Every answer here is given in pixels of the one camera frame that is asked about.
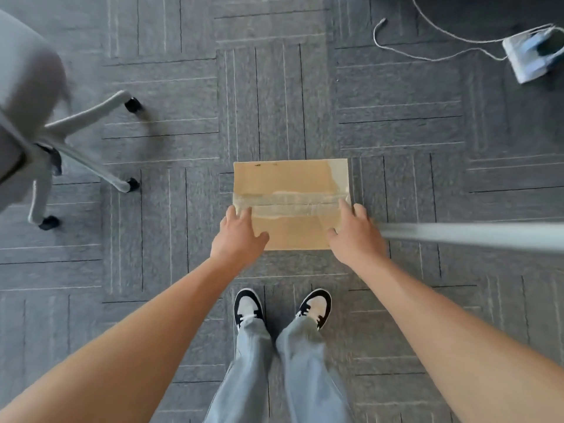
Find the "hand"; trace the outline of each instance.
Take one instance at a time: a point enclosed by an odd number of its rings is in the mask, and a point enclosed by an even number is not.
[[[251,224],[251,208],[244,209],[240,216],[235,212],[235,206],[227,208],[225,216],[219,223],[219,233],[215,236],[210,257],[230,259],[240,263],[242,268],[250,266],[262,254],[269,236],[267,232],[254,236]]]
[[[341,209],[341,228],[336,233],[329,228],[327,237],[329,246],[335,257],[353,270],[358,262],[366,256],[386,258],[386,243],[378,229],[368,219],[366,209],[360,204],[351,207],[343,199],[339,199]]]

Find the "chair leg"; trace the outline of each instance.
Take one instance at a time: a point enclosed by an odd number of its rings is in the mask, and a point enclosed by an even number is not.
[[[51,172],[46,170],[33,182],[33,200],[28,216],[28,221],[38,226],[41,230],[50,230],[51,228],[58,227],[60,224],[58,218],[52,215],[44,218],[50,192]]]
[[[86,166],[97,176],[106,180],[114,187],[116,187],[116,189],[118,189],[123,193],[129,193],[130,191],[134,191],[139,188],[139,183],[134,178],[130,178],[128,181],[123,181],[119,179],[113,173],[111,173],[109,169],[106,168],[103,164],[95,162],[91,158],[83,155],[80,151],[72,148],[70,145],[67,145],[60,141],[56,141],[53,142],[53,146],[65,156],[73,159],[75,162],[78,162]]]
[[[121,104],[125,104],[131,99],[131,94],[129,92],[121,90],[101,104],[93,106],[82,113],[74,114],[62,120],[49,123],[45,126],[45,131],[55,136],[72,135],[87,126],[96,123],[98,120],[104,118],[118,108]]]

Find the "office chair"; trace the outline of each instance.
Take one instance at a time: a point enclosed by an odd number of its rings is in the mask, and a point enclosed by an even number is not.
[[[0,211],[20,202],[33,187],[29,222],[43,230],[58,227],[60,220],[46,217],[45,209],[53,174],[61,174],[61,154],[121,192],[139,188],[134,178],[121,180],[65,142],[122,104],[139,113],[143,106],[136,98],[119,91],[89,110],[46,124],[67,88],[61,58],[40,35],[3,11],[0,54]]]

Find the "forearm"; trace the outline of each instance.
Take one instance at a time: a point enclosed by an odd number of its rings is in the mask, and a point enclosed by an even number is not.
[[[208,259],[68,357],[0,422],[149,421],[206,314],[241,267]]]
[[[388,259],[353,267],[465,423],[557,421],[564,370],[413,279]]]

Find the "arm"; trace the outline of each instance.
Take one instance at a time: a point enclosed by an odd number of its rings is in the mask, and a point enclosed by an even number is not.
[[[562,421],[564,370],[407,275],[362,205],[341,202],[339,261],[390,312],[437,388],[464,423]]]
[[[46,373],[0,411],[4,422],[147,422],[227,284],[264,250],[250,209],[230,206],[211,256]]]

